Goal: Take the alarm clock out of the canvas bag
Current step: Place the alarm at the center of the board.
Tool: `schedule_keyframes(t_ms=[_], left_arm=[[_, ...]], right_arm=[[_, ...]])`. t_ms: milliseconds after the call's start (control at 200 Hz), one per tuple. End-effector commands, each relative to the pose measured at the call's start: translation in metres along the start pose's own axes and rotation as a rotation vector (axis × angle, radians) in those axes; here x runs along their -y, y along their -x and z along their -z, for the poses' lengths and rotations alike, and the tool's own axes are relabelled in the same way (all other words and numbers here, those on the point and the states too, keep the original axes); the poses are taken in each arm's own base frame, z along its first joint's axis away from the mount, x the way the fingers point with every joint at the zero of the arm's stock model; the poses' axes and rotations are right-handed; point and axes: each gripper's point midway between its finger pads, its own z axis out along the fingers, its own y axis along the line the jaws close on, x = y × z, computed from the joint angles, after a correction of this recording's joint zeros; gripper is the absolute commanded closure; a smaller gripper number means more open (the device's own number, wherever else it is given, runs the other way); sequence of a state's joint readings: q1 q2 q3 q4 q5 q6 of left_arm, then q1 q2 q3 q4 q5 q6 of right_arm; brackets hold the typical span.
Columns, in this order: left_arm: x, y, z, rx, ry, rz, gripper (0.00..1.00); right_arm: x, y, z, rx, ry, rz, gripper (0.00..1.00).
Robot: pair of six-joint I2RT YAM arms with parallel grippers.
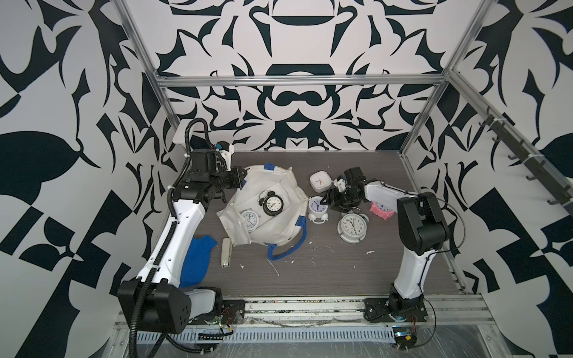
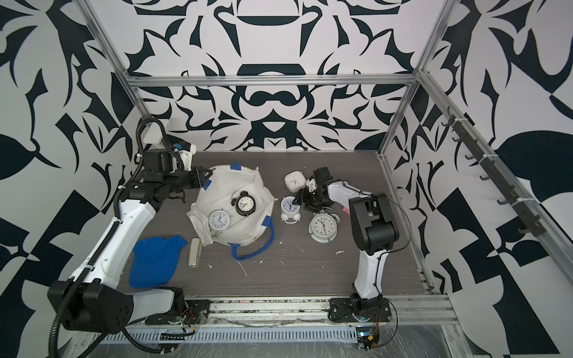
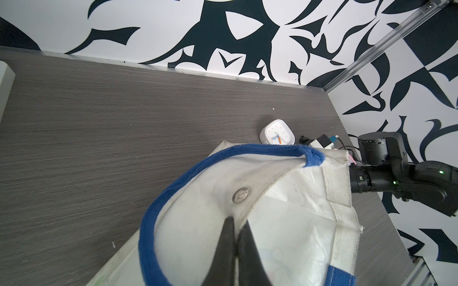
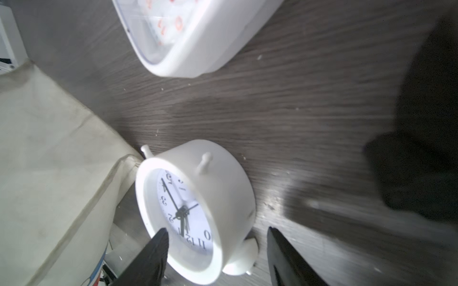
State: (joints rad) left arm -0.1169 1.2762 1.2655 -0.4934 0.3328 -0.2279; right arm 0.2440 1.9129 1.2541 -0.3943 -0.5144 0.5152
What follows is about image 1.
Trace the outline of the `pink alarm clock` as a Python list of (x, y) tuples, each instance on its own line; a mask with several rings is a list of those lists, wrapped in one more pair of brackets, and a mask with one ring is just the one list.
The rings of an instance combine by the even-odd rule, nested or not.
[(390, 217), (392, 217), (395, 214), (395, 211), (392, 210), (391, 208), (384, 206), (383, 204), (376, 203), (376, 202), (371, 203), (369, 210), (373, 214), (375, 214), (377, 217), (380, 217), (383, 220), (388, 220)]

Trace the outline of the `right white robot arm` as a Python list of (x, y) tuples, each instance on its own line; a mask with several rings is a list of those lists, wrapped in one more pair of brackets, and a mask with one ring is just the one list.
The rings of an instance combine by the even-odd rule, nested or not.
[(343, 213), (343, 219), (364, 216), (353, 212), (362, 202), (380, 204), (397, 214), (398, 235), (404, 246), (397, 278), (387, 299), (365, 300), (365, 319), (380, 322), (386, 318), (405, 322), (412, 316), (423, 318), (424, 286), (429, 268), (451, 237), (437, 197), (431, 192), (410, 192), (375, 179), (366, 179), (359, 167), (350, 168), (325, 192), (322, 204)]

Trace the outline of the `white square alarm clock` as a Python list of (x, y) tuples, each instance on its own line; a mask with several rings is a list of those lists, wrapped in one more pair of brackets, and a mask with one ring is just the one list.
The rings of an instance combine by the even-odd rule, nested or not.
[(316, 193), (324, 193), (332, 186), (331, 176), (324, 170), (313, 173), (309, 177), (310, 186)]

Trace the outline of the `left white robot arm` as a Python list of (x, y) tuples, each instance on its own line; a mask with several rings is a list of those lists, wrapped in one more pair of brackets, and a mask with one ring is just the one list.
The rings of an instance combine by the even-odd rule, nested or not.
[(247, 171), (233, 166), (232, 145), (190, 150), (180, 175), (167, 191), (169, 216), (155, 249), (135, 278), (124, 280), (117, 291), (129, 324), (128, 353), (137, 357), (140, 331), (160, 335), (154, 357), (170, 334), (180, 334), (192, 313), (192, 299), (180, 289), (181, 273), (195, 231), (214, 199), (225, 199), (228, 189), (241, 189)]

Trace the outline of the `white round alarm clock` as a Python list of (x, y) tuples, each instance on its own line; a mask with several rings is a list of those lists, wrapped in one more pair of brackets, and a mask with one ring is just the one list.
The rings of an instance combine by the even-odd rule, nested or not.
[(368, 230), (369, 218), (364, 213), (343, 213), (337, 223), (337, 233), (348, 244), (361, 243)]

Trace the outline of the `white blue-faced alarm clock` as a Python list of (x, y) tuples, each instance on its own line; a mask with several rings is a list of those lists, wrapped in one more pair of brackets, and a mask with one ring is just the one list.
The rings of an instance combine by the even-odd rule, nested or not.
[(322, 204), (321, 196), (314, 196), (308, 201), (308, 219), (314, 224), (324, 224), (329, 219), (328, 205)]

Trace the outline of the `white canvas bag blue handles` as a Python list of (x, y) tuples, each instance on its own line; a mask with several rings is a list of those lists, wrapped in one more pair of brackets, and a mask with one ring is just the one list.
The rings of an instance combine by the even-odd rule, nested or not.
[(260, 244), (268, 260), (282, 260), (307, 238), (309, 197), (291, 168), (268, 163), (246, 171), (243, 188), (216, 215), (233, 246)]

